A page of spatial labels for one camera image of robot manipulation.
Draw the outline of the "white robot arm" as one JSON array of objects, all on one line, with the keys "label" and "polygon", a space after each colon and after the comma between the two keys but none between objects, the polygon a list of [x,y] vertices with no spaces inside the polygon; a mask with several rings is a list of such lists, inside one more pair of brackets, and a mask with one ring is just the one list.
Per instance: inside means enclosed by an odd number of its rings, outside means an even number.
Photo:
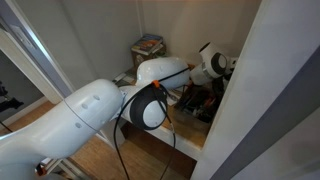
[{"label": "white robot arm", "polygon": [[142,130],[154,130],[168,118],[170,89],[188,82],[204,85],[227,74],[231,57],[212,44],[199,54],[202,63],[189,68],[178,57],[142,62],[133,85],[118,87],[97,79],[78,89],[33,123],[0,139],[1,180],[41,180],[36,167],[46,158],[62,159],[77,152],[112,120],[121,118]]}]

